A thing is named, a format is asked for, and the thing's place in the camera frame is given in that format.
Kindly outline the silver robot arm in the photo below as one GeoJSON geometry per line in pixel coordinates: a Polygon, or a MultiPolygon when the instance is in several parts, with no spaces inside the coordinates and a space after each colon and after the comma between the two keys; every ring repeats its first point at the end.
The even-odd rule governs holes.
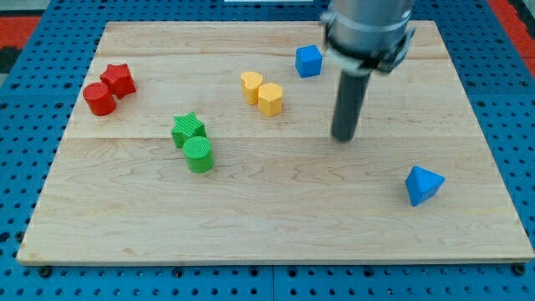
{"type": "Polygon", "coordinates": [[[414,0],[332,0],[320,15],[324,45],[353,76],[392,72],[408,54],[414,0]]]}

